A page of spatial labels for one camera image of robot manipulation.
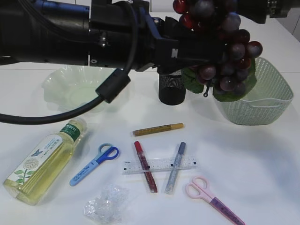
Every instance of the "plastic wrap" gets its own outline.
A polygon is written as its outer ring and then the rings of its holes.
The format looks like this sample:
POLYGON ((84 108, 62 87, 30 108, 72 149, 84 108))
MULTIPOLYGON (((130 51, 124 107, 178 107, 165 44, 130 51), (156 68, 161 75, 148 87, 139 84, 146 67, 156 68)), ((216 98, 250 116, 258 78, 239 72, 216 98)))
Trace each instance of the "plastic wrap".
POLYGON ((83 214, 102 225, 122 222, 125 208, 129 203, 129 189, 109 185, 101 190, 99 196, 86 203, 83 214))

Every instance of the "artificial grapes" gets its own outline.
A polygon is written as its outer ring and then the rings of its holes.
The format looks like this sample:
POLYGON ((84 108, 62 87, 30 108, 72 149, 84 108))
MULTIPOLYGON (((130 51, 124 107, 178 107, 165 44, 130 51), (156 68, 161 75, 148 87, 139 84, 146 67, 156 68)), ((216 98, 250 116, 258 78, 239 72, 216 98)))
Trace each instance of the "artificial grapes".
POLYGON ((174 0, 174 10, 182 14, 181 24, 199 36, 215 34, 224 43, 225 51, 218 63, 193 66, 198 83, 213 86, 216 93, 243 96, 253 58, 259 57, 263 46, 250 41, 250 33, 240 29, 236 13, 238 0, 174 0))

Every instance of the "red glitter pen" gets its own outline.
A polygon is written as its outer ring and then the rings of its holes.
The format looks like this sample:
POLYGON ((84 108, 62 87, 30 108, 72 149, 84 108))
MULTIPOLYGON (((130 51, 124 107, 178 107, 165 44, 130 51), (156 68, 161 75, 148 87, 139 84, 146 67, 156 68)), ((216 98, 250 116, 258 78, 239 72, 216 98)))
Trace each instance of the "red glitter pen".
MULTIPOLYGON (((141 145, 140 145, 139 142, 135 142, 135 149, 136 149, 137 156, 140 159, 140 162, 141 162, 141 165, 142 165, 142 169, 143 170, 148 170, 149 169, 149 165, 148 165, 148 162, 146 160, 145 154, 144 154, 144 152, 142 150, 142 147, 141 147, 141 145)), ((148 186, 150 188, 150 191, 152 193, 157 193, 158 189, 156 187, 156 184, 155 184, 155 181, 153 179, 152 173, 151 172, 144 172, 144 174, 145 174, 148 186)))

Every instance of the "black mesh cup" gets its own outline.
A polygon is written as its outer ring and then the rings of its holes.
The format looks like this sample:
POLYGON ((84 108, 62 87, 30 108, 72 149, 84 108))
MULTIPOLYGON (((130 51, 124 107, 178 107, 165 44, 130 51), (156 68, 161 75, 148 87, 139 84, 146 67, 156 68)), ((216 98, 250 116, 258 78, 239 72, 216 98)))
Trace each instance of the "black mesh cup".
POLYGON ((186 97, 181 70, 170 75, 159 75, 159 100, 166 105, 179 105, 186 97))

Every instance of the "pink scissors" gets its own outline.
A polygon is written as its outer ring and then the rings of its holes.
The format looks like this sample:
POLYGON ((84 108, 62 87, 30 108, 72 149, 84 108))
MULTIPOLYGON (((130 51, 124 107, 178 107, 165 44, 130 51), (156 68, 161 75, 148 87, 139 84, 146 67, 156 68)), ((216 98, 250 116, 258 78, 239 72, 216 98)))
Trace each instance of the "pink scissors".
POLYGON ((216 210, 218 210, 223 216, 229 219, 233 224, 236 225, 246 225, 240 218, 238 218, 229 208, 227 208, 220 200, 218 200, 214 194, 210 191, 210 184, 204 177, 194 177, 192 182, 186 185, 186 193, 192 199, 203 199, 216 210), (204 187, 201 187, 197 180, 202 180, 204 182, 204 187), (193 195, 189 191, 189 187, 195 189, 199 194, 193 195))

